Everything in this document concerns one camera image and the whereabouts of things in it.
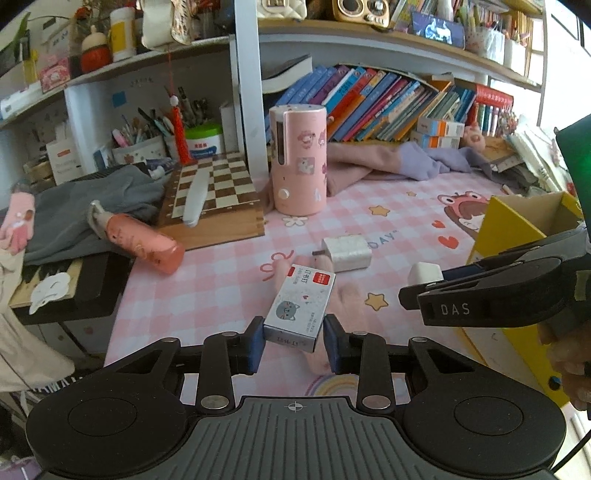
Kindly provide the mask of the small white staples box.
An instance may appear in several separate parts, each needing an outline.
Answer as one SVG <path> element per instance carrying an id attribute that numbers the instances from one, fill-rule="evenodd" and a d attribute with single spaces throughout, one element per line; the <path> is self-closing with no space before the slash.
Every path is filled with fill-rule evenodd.
<path id="1" fill-rule="evenodd" d="M 335 273 L 291 265 L 264 319 L 266 341 L 314 352 L 334 284 Z"/>

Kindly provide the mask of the yellow cardboard box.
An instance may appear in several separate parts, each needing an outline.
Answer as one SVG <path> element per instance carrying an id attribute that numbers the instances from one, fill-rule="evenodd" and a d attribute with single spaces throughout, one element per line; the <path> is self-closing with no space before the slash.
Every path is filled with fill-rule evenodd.
<path id="1" fill-rule="evenodd" d="M 483 269 L 485 305 L 493 308 L 464 329 L 487 365 L 567 403 L 559 374 L 538 341 L 536 324 L 566 306 L 559 287 L 559 255 L 583 220 L 564 193 L 496 196 L 488 204 L 469 262 Z"/>

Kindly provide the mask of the white charger adapter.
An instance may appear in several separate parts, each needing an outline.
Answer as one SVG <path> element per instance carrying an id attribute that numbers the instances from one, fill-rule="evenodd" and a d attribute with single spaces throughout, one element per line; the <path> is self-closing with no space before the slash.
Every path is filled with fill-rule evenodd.
<path id="1" fill-rule="evenodd" d="M 366 269 L 372 262 L 372 249 L 359 234 L 324 238 L 321 249 L 312 255 L 330 258 L 335 273 Z"/>

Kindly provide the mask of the small white cube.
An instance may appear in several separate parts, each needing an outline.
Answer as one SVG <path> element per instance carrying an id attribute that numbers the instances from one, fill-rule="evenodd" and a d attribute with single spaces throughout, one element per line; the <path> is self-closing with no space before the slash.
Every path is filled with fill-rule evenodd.
<path id="1" fill-rule="evenodd" d="M 408 275 L 408 285 L 426 285 L 444 280 L 441 266 L 429 262 L 417 262 L 411 267 Z"/>

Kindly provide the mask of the wooden chessboard box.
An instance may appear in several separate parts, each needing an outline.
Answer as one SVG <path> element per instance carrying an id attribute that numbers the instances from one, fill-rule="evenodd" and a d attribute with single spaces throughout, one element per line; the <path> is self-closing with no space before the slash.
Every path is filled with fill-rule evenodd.
<path id="1" fill-rule="evenodd" d="M 186 250 L 263 236 L 263 205 L 238 153 L 176 167 L 156 228 Z"/>

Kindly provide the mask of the white tote bag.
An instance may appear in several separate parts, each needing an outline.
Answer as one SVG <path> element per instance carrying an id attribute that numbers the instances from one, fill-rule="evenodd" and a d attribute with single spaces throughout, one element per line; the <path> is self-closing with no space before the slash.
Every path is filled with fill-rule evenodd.
<path id="1" fill-rule="evenodd" d="M 553 136 L 539 127 L 520 126 L 507 140 L 537 178 L 541 189 L 576 195 L 572 177 Z"/>

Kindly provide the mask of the pink water bottle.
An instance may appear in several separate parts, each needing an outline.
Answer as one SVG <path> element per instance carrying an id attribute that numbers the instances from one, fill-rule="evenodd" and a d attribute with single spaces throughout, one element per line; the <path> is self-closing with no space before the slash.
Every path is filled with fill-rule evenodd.
<path id="1" fill-rule="evenodd" d="M 173 274 L 184 257 L 176 240 L 123 213 L 106 211 L 98 200 L 90 203 L 87 222 L 95 234 L 164 274 Z"/>

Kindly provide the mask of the pink pig toy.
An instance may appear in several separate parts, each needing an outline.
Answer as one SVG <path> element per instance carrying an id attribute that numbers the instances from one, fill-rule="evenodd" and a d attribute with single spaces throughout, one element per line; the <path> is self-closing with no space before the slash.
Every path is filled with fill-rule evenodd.
<path id="1" fill-rule="evenodd" d="M 478 153 L 485 152 L 486 138 L 476 122 L 465 127 L 462 138 L 462 145 L 464 147 L 470 147 Z"/>

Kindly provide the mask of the purple pink cloth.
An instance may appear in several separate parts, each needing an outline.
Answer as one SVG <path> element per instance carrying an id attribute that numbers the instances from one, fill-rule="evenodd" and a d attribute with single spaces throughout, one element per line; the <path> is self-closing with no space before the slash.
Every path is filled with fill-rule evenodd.
<path id="1" fill-rule="evenodd" d="M 327 182 L 335 196 L 360 180 L 427 181 L 445 173 L 479 170 L 489 180 L 509 184 L 483 155 L 470 147 L 427 148 L 416 142 L 400 145 L 329 143 Z"/>

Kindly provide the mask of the orange white boxes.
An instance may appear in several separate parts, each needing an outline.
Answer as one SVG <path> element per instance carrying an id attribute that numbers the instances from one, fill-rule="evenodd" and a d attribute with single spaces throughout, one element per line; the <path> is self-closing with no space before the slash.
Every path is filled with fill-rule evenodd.
<path id="1" fill-rule="evenodd" d="M 465 125 L 460 122 L 420 117 L 410 140 L 422 148 L 458 149 Z"/>

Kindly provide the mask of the pink cylindrical container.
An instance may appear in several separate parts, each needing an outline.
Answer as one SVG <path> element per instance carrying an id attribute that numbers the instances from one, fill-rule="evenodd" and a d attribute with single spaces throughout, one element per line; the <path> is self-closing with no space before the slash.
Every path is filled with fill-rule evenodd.
<path id="1" fill-rule="evenodd" d="M 274 207 L 311 216 L 327 204 L 327 112 L 318 105 L 270 109 L 270 176 Z"/>

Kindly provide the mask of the grey clothing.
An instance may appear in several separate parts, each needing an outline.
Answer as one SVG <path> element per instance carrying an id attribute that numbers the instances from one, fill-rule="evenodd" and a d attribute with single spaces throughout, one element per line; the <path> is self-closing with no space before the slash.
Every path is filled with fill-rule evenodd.
<path id="1" fill-rule="evenodd" d="M 66 182 L 35 197 L 33 237 L 24 264 L 41 266 L 118 248 L 99 237 L 91 218 L 102 212 L 149 222 L 157 217 L 165 181 L 130 165 L 103 178 Z"/>

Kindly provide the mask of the white pen holder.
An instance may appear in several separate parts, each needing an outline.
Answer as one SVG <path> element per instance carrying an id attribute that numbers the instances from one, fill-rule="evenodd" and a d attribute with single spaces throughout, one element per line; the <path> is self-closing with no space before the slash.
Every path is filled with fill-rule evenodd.
<path id="1" fill-rule="evenodd" d="M 112 150 L 114 161 L 120 165 L 145 163 L 147 160 L 167 157 L 163 139 L 158 136 L 140 143 Z"/>

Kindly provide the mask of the blue picture box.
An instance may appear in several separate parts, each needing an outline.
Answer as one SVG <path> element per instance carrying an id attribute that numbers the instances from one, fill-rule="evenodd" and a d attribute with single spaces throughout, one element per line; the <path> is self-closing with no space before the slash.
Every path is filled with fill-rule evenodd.
<path id="1" fill-rule="evenodd" d="M 412 32 L 428 40 L 438 41 L 464 49 L 466 35 L 461 23 L 448 21 L 434 15 L 423 14 L 418 11 L 412 13 Z"/>

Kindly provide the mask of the wooden retro radio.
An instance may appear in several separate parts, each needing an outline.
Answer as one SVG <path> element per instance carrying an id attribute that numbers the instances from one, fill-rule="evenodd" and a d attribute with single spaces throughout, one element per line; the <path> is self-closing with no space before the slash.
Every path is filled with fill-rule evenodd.
<path id="1" fill-rule="evenodd" d="M 381 30 L 390 28 L 390 3 L 384 0 L 334 0 L 332 15 L 339 22 L 367 25 Z"/>

